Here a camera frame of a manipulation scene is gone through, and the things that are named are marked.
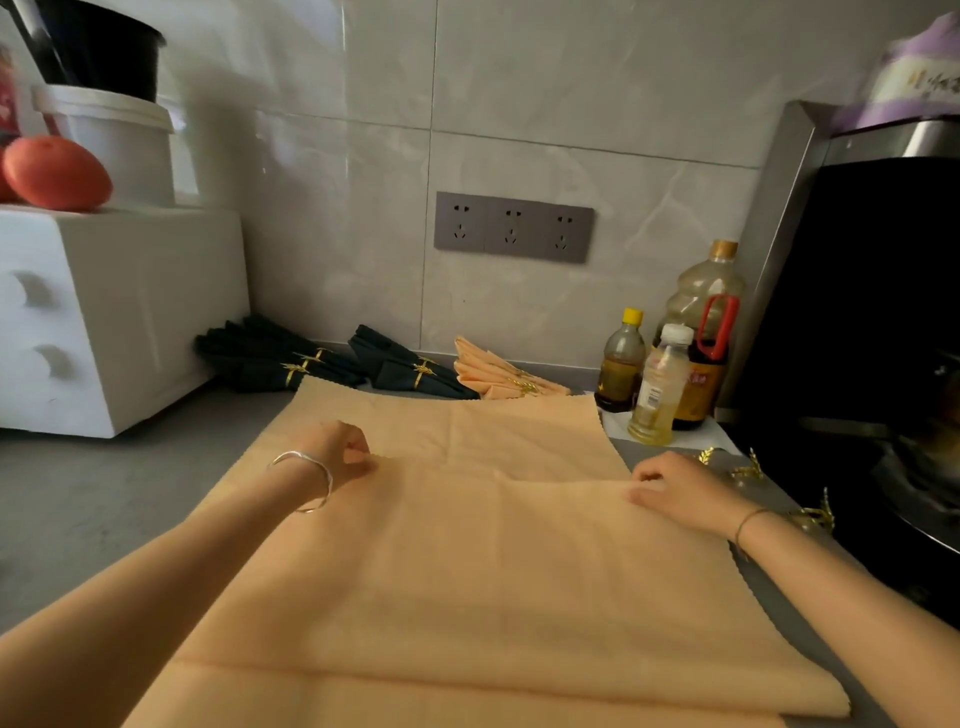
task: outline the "oil bottle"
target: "oil bottle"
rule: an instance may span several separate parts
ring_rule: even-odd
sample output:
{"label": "oil bottle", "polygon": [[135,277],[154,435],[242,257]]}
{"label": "oil bottle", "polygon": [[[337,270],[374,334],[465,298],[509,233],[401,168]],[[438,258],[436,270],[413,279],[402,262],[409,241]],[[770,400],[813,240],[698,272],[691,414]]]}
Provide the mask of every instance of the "oil bottle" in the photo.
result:
{"label": "oil bottle", "polygon": [[623,326],[607,340],[597,391],[593,395],[601,409],[629,412],[634,408],[643,362],[647,358],[647,345],[639,331],[642,323],[643,311],[625,308]]}
{"label": "oil bottle", "polygon": [[643,384],[627,431],[644,445],[667,445],[673,439],[673,419],[690,376],[687,349],[693,329],[666,324],[660,345],[647,358]]}
{"label": "oil bottle", "polygon": [[677,409],[674,429],[695,429],[713,406],[727,366],[728,338],[744,281],[733,269],[737,243],[714,240],[707,260],[688,268],[677,279],[677,292],[666,303],[666,316],[657,329],[660,343],[665,324],[683,324],[697,332],[690,345],[690,377]]}

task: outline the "silver bangle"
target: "silver bangle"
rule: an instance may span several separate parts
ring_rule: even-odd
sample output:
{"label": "silver bangle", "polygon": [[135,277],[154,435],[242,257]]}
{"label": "silver bangle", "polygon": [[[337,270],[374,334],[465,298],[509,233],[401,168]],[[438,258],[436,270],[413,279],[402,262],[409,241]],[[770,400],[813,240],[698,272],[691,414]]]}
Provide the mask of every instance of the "silver bangle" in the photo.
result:
{"label": "silver bangle", "polygon": [[333,494],[333,473],[330,472],[330,468],[324,465],[320,460],[315,460],[310,457],[305,452],[300,452],[299,450],[287,450],[282,452],[280,455],[274,458],[274,461],[270,464],[270,467],[276,465],[281,460],[286,460],[288,457],[298,457],[300,460],[307,460],[314,465],[320,466],[320,468],[326,473],[326,495],[320,499],[320,503],[313,506],[312,508],[298,508],[297,513],[313,513],[320,508],[323,508],[326,505],[326,500]]}

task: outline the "cloth napkin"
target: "cloth napkin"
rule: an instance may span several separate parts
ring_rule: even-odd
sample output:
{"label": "cloth napkin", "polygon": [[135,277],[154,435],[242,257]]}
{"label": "cloth napkin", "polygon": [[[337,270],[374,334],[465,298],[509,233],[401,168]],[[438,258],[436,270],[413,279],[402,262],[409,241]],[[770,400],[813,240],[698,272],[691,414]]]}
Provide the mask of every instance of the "cloth napkin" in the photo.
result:
{"label": "cloth napkin", "polygon": [[379,331],[362,324],[349,340],[374,389],[423,392],[452,400],[477,400],[479,395],[457,381],[453,370],[419,356]]}
{"label": "cloth napkin", "polygon": [[366,380],[357,362],[256,314],[198,336],[194,351],[238,392],[297,390],[305,376],[348,387]]}
{"label": "cloth napkin", "polygon": [[308,377],[200,507],[318,418],[363,427],[381,468],[284,522],[128,728],[782,728],[776,713],[846,714],[726,542],[623,501],[629,471],[591,397],[411,400]]}
{"label": "cloth napkin", "polygon": [[524,372],[495,353],[485,352],[471,344],[463,336],[458,336],[454,343],[458,358],[453,368],[457,372],[457,380],[480,394],[484,400],[570,394],[566,387]]}

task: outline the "power socket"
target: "power socket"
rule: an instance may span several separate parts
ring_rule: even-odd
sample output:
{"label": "power socket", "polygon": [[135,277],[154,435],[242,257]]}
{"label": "power socket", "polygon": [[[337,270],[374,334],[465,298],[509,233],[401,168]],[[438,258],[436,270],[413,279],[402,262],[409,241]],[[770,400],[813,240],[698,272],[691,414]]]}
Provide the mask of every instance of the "power socket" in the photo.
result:
{"label": "power socket", "polygon": [[584,263],[594,218],[590,207],[438,192],[433,247]]}
{"label": "power socket", "polygon": [[550,205],[549,208],[542,228],[541,257],[561,263],[586,263],[596,213],[591,207]]}
{"label": "power socket", "polygon": [[442,251],[483,253],[489,199],[481,195],[438,192],[433,247]]}
{"label": "power socket", "polygon": [[533,251],[541,242],[543,203],[488,197],[486,253],[536,257]]}

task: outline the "tile grout line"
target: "tile grout line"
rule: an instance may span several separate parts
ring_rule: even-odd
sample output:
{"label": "tile grout line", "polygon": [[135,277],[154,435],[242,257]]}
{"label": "tile grout line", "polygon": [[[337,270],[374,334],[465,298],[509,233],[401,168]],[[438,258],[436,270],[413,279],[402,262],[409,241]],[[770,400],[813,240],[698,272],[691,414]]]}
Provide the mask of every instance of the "tile grout line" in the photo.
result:
{"label": "tile grout line", "polygon": [[[434,76],[436,77],[436,46],[434,49]],[[388,124],[383,121],[366,121],[364,119],[344,119],[340,116],[324,116],[317,113],[295,113],[292,111],[278,111],[276,109],[262,109],[260,107],[249,107],[254,111],[277,114],[280,116],[300,116],[307,119],[323,119],[325,121],[342,121],[345,124],[366,124],[372,127],[385,127],[387,129],[403,129],[408,132],[429,132],[431,137],[433,133],[446,133],[452,136],[470,136],[475,139],[489,139],[491,141],[512,141],[516,144],[533,144],[538,147],[557,147],[558,149],[576,149],[580,152],[600,152],[606,155],[620,155],[622,157],[643,157],[646,159],[665,159],[667,161],[685,161],[691,164],[706,164],[710,167],[728,167],[731,169],[752,169],[758,170],[762,165],[754,166],[752,164],[733,164],[725,161],[706,161],[705,159],[691,159],[687,157],[666,157],[664,155],[645,155],[640,152],[623,152],[617,149],[604,149],[603,147],[584,147],[578,144],[563,144],[553,141],[535,141],[533,139],[517,139],[510,136],[494,136],[491,134],[481,134],[473,132],[452,132],[444,129],[433,128],[433,85],[430,87],[430,126],[429,127],[411,127],[406,124]]]}
{"label": "tile grout line", "polygon": [[430,77],[430,128],[426,140],[426,194],[423,205],[423,264],[420,268],[420,337],[417,348],[423,348],[423,304],[426,299],[426,251],[427,233],[430,230],[430,157],[433,154],[433,100],[437,87],[437,38],[440,29],[440,0],[437,0],[433,13],[433,76]]}

